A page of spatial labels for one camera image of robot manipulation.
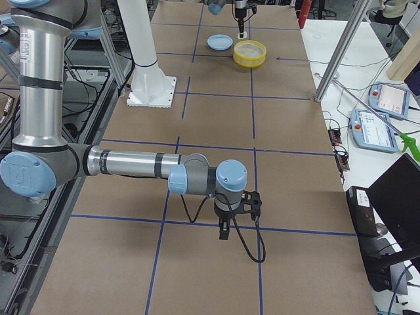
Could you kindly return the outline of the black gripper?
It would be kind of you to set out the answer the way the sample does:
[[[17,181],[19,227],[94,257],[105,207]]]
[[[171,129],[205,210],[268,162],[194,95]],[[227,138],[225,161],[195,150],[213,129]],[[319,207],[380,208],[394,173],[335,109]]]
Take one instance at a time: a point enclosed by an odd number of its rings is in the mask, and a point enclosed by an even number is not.
[[[246,17],[246,0],[235,0],[235,18],[238,21],[239,33],[244,33],[244,19]]]
[[[215,206],[215,213],[219,218],[219,239],[228,240],[230,233],[230,221],[233,218],[232,213],[229,210],[225,211],[219,208],[217,205]]]

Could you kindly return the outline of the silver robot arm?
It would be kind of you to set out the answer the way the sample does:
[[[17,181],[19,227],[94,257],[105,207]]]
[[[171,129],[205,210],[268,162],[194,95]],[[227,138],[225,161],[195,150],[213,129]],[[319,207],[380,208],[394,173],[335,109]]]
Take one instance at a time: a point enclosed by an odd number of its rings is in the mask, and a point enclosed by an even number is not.
[[[224,6],[227,4],[225,0],[208,0],[203,1],[209,12],[213,15],[218,15]],[[245,18],[247,16],[247,1],[232,1],[232,12],[234,20],[238,24],[238,37],[244,38],[245,37]]]
[[[20,133],[1,160],[5,185],[36,197],[98,174],[165,179],[173,194],[213,198],[219,237],[227,239],[245,204],[247,170],[240,161],[212,167],[201,154],[103,150],[62,136],[65,41],[102,35],[100,2],[11,1],[10,9],[20,32]]]

